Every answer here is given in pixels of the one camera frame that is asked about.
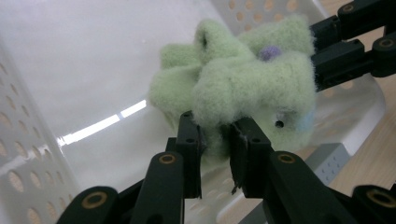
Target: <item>metal screw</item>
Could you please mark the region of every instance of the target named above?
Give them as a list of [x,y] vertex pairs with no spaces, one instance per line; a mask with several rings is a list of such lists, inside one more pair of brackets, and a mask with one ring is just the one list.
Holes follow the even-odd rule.
[[367,197],[374,203],[387,208],[396,208],[396,199],[386,192],[378,189],[370,189],[366,192]]
[[107,200],[106,193],[102,191],[96,191],[94,193],[90,193],[87,197],[85,197],[81,205],[83,208],[93,209],[104,204],[106,200]]
[[350,12],[350,11],[353,10],[353,8],[354,8],[353,5],[349,4],[349,5],[346,5],[346,6],[343,7],[343,11],[344,12]]
[[277,159],[284,162],[284,163],[295,163],[296,160],[289,154],[280,154],[277,156]]
[[162,164],[171,164],[176,161],[176,157],[171,154],[166,154],[160,157],[160,163]]
[[392,47],[393,44],[394,44],[394,42],[391,39],[383,39],[383,40],[379,41],[379,46],[382,48]]

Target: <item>green plush toy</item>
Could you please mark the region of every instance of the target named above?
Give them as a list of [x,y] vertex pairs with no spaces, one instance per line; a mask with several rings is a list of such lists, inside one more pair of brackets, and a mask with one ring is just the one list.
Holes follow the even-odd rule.
[[204,169],[226,161],[219,127],[242,117],[253,117],[275,150],[297,150],[313,130],[313,41],[306,18],[298,15],[239,37],[202,21],[193,45],[163,48],[163,70],[151,82],[149,100],[175,131],[179,116],[192,110],[207,140]]

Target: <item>white plastic crate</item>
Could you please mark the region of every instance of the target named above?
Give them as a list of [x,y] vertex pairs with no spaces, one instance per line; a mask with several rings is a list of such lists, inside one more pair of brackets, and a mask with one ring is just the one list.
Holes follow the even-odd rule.
[[[161,47],[190,43],[204,18],[237,35],[295,12],[327,16],[315,0],[1,1],[0,222],[53,223],[82,190],[144,177],[175,136],[145,101]],[[384,110],[370,75],[320,93],[311,147],[353,155]],[[203,176],[186,223],[235,223],[260,201],[232,188],[229,169]]]

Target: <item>purple spot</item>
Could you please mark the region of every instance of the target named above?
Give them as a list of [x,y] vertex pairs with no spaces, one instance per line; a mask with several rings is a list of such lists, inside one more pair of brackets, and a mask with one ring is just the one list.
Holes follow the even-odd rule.
[[259,52],[259,59],[263,62],[268,62],[276,58],[282,53],[277,46],[268,46],[262,48]]

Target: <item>circular hole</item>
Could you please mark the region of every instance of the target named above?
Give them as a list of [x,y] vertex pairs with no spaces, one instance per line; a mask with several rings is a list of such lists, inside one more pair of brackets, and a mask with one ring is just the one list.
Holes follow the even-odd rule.
[[40,133],[38,132],[38,130],[37,130],[36,127],[33,127],[33,132],[35,132],[35,136],[36,136],[37,138],[41,138],[41,135],[40,135]]
[[48,160],[52,161],[52,156],[51,156],[51,154],[50,154],[48,149],[44,149],[44,155],[46,156],[46,158]]
[[378,189],[370,189],[366,192],[366,195],[374,203],[387,208],[396,208],[396,199],[386,192]]
[[27,218],[29,219],[31,224],[41,224],[40,215],[33,208],[29,208],[27,210]]
[[56,172],[56,175],[58,176],[59,181],[61,181],[61,183],[64,184],[64,179],[62,178],[61,173],[59,173],[59,171],[58,171],[58,172]]
[[283,20],[283,15],[280,13],[276,13],[274,16],[274,21],[281,21]]
[[6,147],[4,146],[3,141],[0,139],[0,156],[5,157],[7,155]]
[[6,68],[1,63],[0,63],[0,68],[6,75],[8,75]]
[[32,179],[33,184],[38,188],[41,189],[41,181],[38,178],[38,175],[35,172],[30,173],[30,178]]
[[249,30],[251,30],[251,25],[249,24],[245,25],[245,31],[249,31]]
[[171,164],[176,161],[176,157],[172,154],[166,154],[160,157],[160,163],[162,164]]
[[9,104],[9,106],[11,106],[12,109],[17,110],[17,107],[15,107],[15,104],[14,104],[14,102],[12,101],[11,97],[6,96],[6,98],[7,98],[7,102],[8,102],[8,104]]
[[274,8],[274,0],[266,0],[264,3],[264,8],[267,11],[271,11]]
[[198,202],[198,203],[194,203],[192,206],[190,206],[190,210],[197,209],[197,208],[198,208],[200,205],[201,205],[201,203],[200,203],[200,202]]
[[211,198],[211,197],[215,196],[215,194],[216,194],[217,192],[218,192],[218,191],[217,191],[216,189],[212,189],[212,190],[210,190],[210,191],[206,194],[206,197]]
[[9,120],[7,115],[4,113],[0,113],[0,123],[7,126],[8,128],[12,128],[11,120]]
[[27,117],[30,117],[29,112],[27,111],[27,109],[26,109],[26,107],[25,107],[24,105],[22,106],[22,110],[23,110],[23,113],[24,113]]
[[254,15],[253,15],[253,20],[255,21],[255,22],[261,22],[262,21],[262,14],[261,13],[254,13]]
[[353,7],[352,5],[349,4],[349,5],[346,5],[346,6],[343,7],[343,11],[344,11],[344,12],[350,12],[350,11],[353,10],[353,8],[354,8],[354,7]]
[[343,88],[344,90],[349,90],[353,87],[354,83],[353,81],[348,81],[348,82],[344,82],[343,84],[341,84],[341,88]]
[[245,3],[245,8],[247,10],[251,10],[251,9],[253,9],[253,7],[254,7],[253,2],[251,0],[247,0]]
[[148,221],[146,224],[162,224],[163,223],[163,217],[161,215],[152,215],[151,217],[148,218]]
[[237,12],[237,13],[236,13],[236,19],[237,19],[238,21],[242,21],[242,20],[244,19],[244,13],[242,13],[242,12]]
[[234,1],[234,0],[231,0],[231,1],[228,3],[228,7],[229,7],[230,9],[234,9],[234,8],[235,8],[235,1]]
[[219,194],[217,197],[216,197],[216,199],[217,200],[222,200],[222,199],[225,199],[228,195],[230,195],[229,193],[226,193],[226,192],[222,192],[221,194]]
[[84,198],[81,205],[86,209],[93,209],[99,207],[104,204],[107,200],[107,194],[102,191],[96,191],[90,193],[87,197]]
[[382,48],[392,47],[393,44],[394,44],[394,42],[391,39],[383,39],[383,40],[379,41],[379,46],[381,46]]
[[28,158],[27,151],[20,142],[15,142],[15,148],[22,157],[24,157],[25,159]]
[[20,124],[21,130],[22,130],[24,133],[28,134],[29,131],[27,130],[26,125],[25,125],[22,121],[19,121],[19,124]]
[[10,86],[11,86],[12,91],[13,91],[17,96],[19,96],[20,94],[18,93],[17,88],[15,88],[14,85],[12,85],[12,84],[10,84]]
[[64,198],[59,198],[59,204],[61,205],[62,209],[65,210],[67,205],[66,205],[66,201],[64,200]]
[[40,150],[38,150],[37,147],[32,146],[32,151],[33,151],[33,153],[35,154],[35,157],[36,157],[38,160],[41,161],[42,157],[41,157],[41,152],[40,152]]
[[285,127],[285,124],[281,120],[278,120],[277,122],[275,122],[275,126],[277,128],[283,128]]
[[322,94],[326,97],[326,98],[331,98],[334,95],[334,90],[333,89],[327,89],[324,90],[322,92]]
[[8,173],[8,179],[9,179],[9,182],[11,183],[12,187],[14,187],[15,190],[17,190],[19,192],[24,192],[22,180],[16,172],[10,171]]
[[289,0],[289,2],[286,4],[286,8],[288,11],[295,11],[298,7],[297,1],[296,0]]
[[284,163],[294,163],[296,160],[289,154],[280,154],[277,158]]
[[198,215],[204,216],[204,215],[208,214],[209,212],[210,212],[210,207],[206,205],[198,211]]
[[50,183],[51,185],[55,185],[55,180],[49,172],[46,172],[46,179],[48,183]]
[[52,203],[47,203],[47,211],[49,212],[49,216],[52,220],[57,219],[58,214],[56,214],[55,207],[53,206]]

